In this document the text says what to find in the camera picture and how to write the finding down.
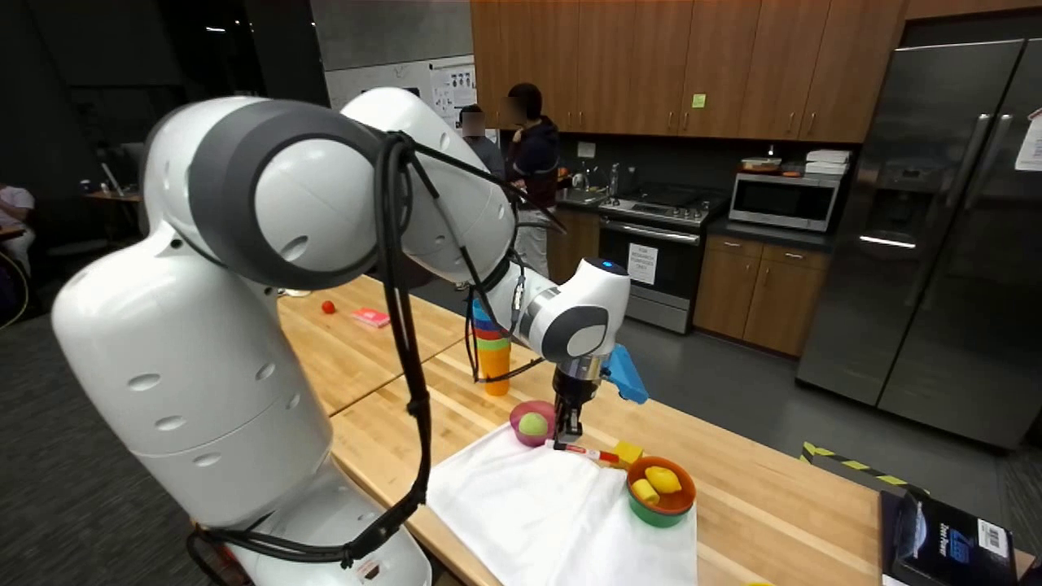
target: wooden table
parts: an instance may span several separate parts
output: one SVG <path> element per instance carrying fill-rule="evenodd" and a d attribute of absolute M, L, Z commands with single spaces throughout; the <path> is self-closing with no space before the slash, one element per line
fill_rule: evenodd
<path fill-rule="evenodd" d="M 433 459 L 446 459 L 509 421 L 518 402 L 550 397 L 554 368 L 512 382 L 509 397 L 486 397 L 467 382 L 462 344 L 425 363 L 433 390 Z M 375 499 L 397 503 L 415 465 L 403 382 L 391 382 L 337 416 L 336 456 Z M 747 443 L 663 403 L 625 403 L 611 385 L 581 409 L 590 447 L 633 440 L 644 454 L 680 463 L 696 478 L 700 583 L 873 583 L 879 586 L 879 495 L 784 454 Z M 420 543 L 467 583 L 490 572 L 433 513 L 409 519 Z"/>
<path fill-rule="evenodd" d="M 420 359 L 433 359 L 453 343 L 462 343 L 462 318 L 457 313 L 415 295 L 409 305 L 415 318 Z M 287 293 L 277 304 L 281 327 L 326 414 L 344 409 L 357 397 L 401 375 L 391 327 L 378 328 L 360 321 L 360 310 L 386 313 L 379 281 L 357 278 L 336 289 L 315 289 L 302 295 Z"/>

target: microwave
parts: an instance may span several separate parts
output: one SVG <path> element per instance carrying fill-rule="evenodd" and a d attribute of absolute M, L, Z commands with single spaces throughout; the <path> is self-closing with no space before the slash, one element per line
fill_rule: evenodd
<path fill-rule="evenodd" d="M 747 175 L 730 192 L 730 223 L 828 230 L 841 200 L 841 175 Z"/>

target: small bowl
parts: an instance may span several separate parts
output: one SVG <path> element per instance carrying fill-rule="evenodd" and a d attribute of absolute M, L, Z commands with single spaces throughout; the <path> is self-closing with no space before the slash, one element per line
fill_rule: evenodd
<path fill-rule="evenodd" d="M 523 416 L 523 414 L 541 414 L 541 416 L 546 416 L 546 435 L 541 435 L 541 440 L 519 435 L 518 427 L 519 427 L 519 416 Z M 546 402 L 523 402 L 523 403 L 518 403 L 518 407 L 512 409 L 512 430 L 513 430 L 518 443 L 523 443 L 523 447 L 543 447 L 546 440 L 555 435 L 555 409 L 554 409 L 554 403 L 546 403 Z"/>
<path fill-rule="evenodd" d="M 644 478 L 644 468 L 659 465 L 669 468 L 680 478 L 680 491 L 674 495 L 656 495 L 656 503 L 641 503 L 637 495 L 631 495 L 631 482 Z M 641 456 L 633 465 L 628 465 L 625 473 L 625 495 L 628 495 L 628 507 L 651 526 L 669 526 L 677 524 L 690 507 L 693 507 L 693 478 L 669 459 L 656 459 L 656 456 Z"/>

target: stainless steel refrigerator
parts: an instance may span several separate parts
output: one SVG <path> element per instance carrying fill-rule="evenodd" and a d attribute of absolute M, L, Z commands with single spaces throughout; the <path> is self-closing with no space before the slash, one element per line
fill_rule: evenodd
<path fill-rule="evenodd" d="M 797 382 L 1013 450 L 1042 409 L 1042 40 L 891 57 Z"/>

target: wooden cabinet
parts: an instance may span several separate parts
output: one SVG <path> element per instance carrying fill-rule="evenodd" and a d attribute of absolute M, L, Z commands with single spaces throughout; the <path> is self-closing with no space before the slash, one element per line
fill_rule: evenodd
<path fill-rule="evenodd" d="M 575 274 L 580 261 L 600 258 L 600 213 L 592 207 L 555 207 L 564 230 L 546 227 L 550 281 L 564 283 Z"/>
<path fill-rule="evenodd" d="M 734 136 L 755 24 L 758 3 L 747 0 L 696 0 L 690 8 L 682 83 L 674 100 L 682 110 L 680 135 Z"/>
<path fill-rule="evenodd" d="M 797 355 L 823 286 L 828 258 L 797 246 L 762 246 L 746 338 L 753 344 Z"/>
<path fill-rule="evenodd" d="M 682 135 L 858 143 L 905 0 L 700 0 Z"/>
<path fill-rule="evenodd" d="M 709 238 L 693 304 L 693 327 L 730 338 L 746 337 L 758 258 L 762 245 L 755 241 Z"/>
<path fill-rule="evenodd" d="M 800 136 L 828 0 L 762 0 L 734 136 Z"/>
<path fill-rule="evenodd" d="M 902 0 L 828 0 L 797 136 L 837 143 L 865 136 L 902 12 Z"/>
<path fill-rule="evenodd" d="M 828 258 L 803 246 L 714 236 L 693 327 L 797 355 L 828 278 Z"/>
<path fill-rule="evenodd" d="M 564 130 L 864 139 L 905 0 L 473 0 L 479 100 L 534 83 Z"/>
<path fill-rule="evenodd" d="M 907 0 L 905 19 L 944 19 L 1006 9 L 1042 9 L 1042 0 Z"/>

